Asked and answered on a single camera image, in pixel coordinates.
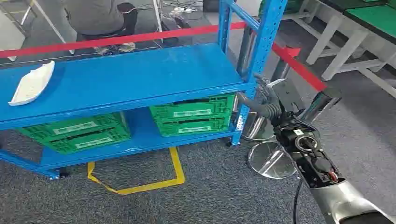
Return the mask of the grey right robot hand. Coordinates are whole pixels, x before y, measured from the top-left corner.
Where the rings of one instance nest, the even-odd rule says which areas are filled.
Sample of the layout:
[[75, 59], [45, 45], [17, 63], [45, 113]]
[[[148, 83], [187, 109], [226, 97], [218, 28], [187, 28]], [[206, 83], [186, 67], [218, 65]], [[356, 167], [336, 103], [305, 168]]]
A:
[[237, 92], [236, 96], [239, 102], [266, 119], [272, 120], [279, 117], [282, 114], [282, 110], [275, 91], [270, 87], [270, 83], [267, 82], [264, 76], [254, 74], [254, 77], [256, 78], [256, 83], [267, 93], [267, 101], [265, 103], [257, 103], [248, 98], [244, 93]]

